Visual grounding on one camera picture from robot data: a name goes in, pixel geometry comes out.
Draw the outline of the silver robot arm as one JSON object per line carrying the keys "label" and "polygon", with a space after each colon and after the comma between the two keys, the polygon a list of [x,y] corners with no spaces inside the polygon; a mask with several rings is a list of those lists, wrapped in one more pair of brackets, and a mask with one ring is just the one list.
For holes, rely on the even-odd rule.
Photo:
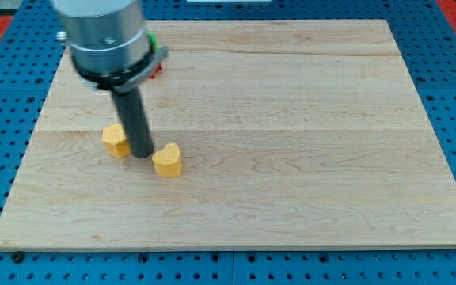
{"label": "silver robot arm", "polygon": [[94,89],[109,91],[132,155],[154,152],[141,83],[168,56],[150,36],[139,0],[53,0],[75,70]]}

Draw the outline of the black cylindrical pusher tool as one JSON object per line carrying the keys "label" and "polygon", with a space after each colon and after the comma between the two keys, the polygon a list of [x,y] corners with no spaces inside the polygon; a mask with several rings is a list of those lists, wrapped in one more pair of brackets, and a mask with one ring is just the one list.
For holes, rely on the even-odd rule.
{"label": "black cylindrical pusher tool", "polygon": [[112,99],[132,155],[136,158],[152,155],[154,143],[139,89],[134,88],[126,93],[113,91]]}

